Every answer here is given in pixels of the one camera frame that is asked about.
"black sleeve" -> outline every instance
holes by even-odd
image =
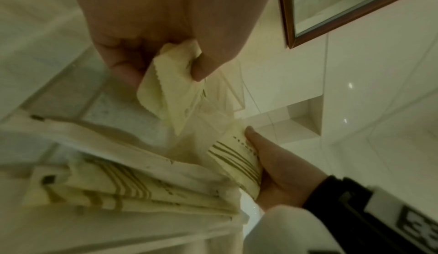
[[[364,212],[372,191],[355,181],[328,177],[303,208],[321,220],[347,254],[423,253]]]

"hand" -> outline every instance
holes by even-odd
[[[195,38],[192,65],[201,81],[239,54],[268,0],[78,0],[107,66],[138,87],[152,58],[168,43]]]
[[[247,127],[246,138],[257,149],[264,171],[256,203],[264,210],[277,205],[302,207],[328,176],[297,155]]]

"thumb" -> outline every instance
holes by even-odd
[[[192,63],[191,75],[195,81],[201,81],[210,75],[217,68],[222,66],[223,63],[218,62],[211,57],[201,53]]]
[[[252,126],[248,126],[245,130],[245,136],[257,151],[273,144],[270,140],[257,133]]]

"wooden mirror frame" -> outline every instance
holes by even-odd
[[[307,31],[300,36],[297,36],[295,34],[295,22],[293,17],[293,0],[280,0],[283,25],[286,35],[286,44],[290,49],[292,49],[338,27],[341,27],[342,25],[363,17],[375,10],[385,7],[386,5],[389,5],[395,1],[397,0],[373,0],[370,3],[347,12],[346,14],[343,14],[337,18],[332,20],[328,19],[326,22],[322,22],[322,25]]]

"person's left hand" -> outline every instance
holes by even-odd
[[[192,64],[201,81],[239,54],[267,0],[78,0],[94,46],[107,66],[138,87],[152,58],[168,43],[195,38]]]

